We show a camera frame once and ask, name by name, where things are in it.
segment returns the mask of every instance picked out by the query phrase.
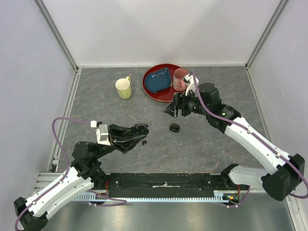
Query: red plate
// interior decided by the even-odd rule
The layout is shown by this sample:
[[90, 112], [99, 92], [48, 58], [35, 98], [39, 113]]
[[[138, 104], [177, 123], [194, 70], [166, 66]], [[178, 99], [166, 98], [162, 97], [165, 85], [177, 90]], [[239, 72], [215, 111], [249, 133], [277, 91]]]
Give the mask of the red plate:
[[156, 65], [156, 66], [150, 68], [144, 74], [143, 80], [142, 80], [142, 86], [143, 86], [145, 93], [147, 93], [147, 95], [150, 96], [152, 99], [160, 101], [160, 102], [169, 103], [173, 99], [173, 94], [178, 92], [178, 91], [174, 90], [174, 88], [172, 86], [170, 86], [169, 88], [164, 89], [164, 90], [159, 90], [157, 93], [152, 93], [149, 90], [147, 90], [147, 88], [144, 84], [145, 78], [148, 76], [148, 74], [153, 73], [155, 71], [158, 71], [160, 69], [163, 69], [165, 67], [168, 67], [170, 77], [171, 77], [171, 83], [173, 83], [174, 72], [175, 72], [176, 69], [179, 69], [181, 67], [173, 65], [173, 64], [159, 64], [159, 65]]

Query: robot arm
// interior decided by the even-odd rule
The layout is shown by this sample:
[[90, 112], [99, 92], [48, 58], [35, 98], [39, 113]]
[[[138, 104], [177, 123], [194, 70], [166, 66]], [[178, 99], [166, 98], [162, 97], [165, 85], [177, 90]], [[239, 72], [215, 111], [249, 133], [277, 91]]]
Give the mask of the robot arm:
[[289, 160], [296, 168], [304, 174], [305, 160], [299, 154], [294, 156], [279, 149], [269, 142], [255, 129], [233, 107], [223, 104], [219, 97], [219, 91], [212, 83], [199, 85], [199, 91], [203, 102], [213, 114], [231, 120], [218, 119], [202, 107], [198, 97], [195, 96], [195, 85], [191, 75], [184, 78], [187, 85], [185, 92], [175, 93], [172, 103], [164, 110], [165, 113], [176, 118], [178, 110], [182, 116], [196, 113], [206, 116], [211, 126], [239, 142], [248, 150], [264, 167], [264, 169], [246, 168], [232, 164], [222, 171], [222, 175], [234, 184], [245, 184], [256, 188], [263, 188], [276, 200], [283, 200], [301, 182], [301, 178], [282, 159], [275, 155], [269, 148], [274, 149], [279, 155]]
[[96, 126], [97, 143], [80, 141], [75, 145], [72, 153], [75, 160], [64, 179], [65, 172], [39, 193], [15, 200], [17, 216], [30, 206], [20, 218], [25, 231], [41, 230], [60, 208], [75, 197], [92, 188], [103, 188], [108, 175], [101, 169], [98, 159], [114, 150], [127, 153], [149, 133], [147, 124], [125, 128], [92, 121], [91, 127]]

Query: blue dish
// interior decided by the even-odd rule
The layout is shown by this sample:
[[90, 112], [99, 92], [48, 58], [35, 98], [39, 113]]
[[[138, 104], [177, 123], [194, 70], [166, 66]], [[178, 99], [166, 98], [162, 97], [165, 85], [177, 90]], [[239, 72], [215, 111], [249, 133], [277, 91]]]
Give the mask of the blue dish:
[[144, 84], [152, 93], [169, 88], [171, 86], [171, 77], [168, 67], [148, 74], [144, 80]]

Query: white wall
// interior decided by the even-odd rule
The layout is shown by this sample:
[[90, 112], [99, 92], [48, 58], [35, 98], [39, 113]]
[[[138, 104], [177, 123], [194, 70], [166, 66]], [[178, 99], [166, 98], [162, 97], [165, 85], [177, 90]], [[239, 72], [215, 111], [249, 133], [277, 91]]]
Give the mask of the white wall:
[[[306, 162], [308, 162], [307, 25], [308, 2], [289, 1], [251, 67], [252, 82], [273, 143], [291, 154], [301, 154]], [[308, 212], [308, 199], [303, 202]]]
[[244, 64], [279, 0], [44, 0], [80, 66]]
[[0, 224], [14, 229], [13, 202], [46, 171], [74, 71], [32, 0], [0, 7]]

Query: white connector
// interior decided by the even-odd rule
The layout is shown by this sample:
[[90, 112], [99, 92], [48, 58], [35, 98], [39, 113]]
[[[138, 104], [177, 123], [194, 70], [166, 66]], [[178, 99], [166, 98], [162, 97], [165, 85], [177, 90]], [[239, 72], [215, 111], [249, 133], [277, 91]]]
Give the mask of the white connector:
[[91, 128], [96, 128], [97, 127], [97, 121], [92, 120], [90, 126], [91, 126]]

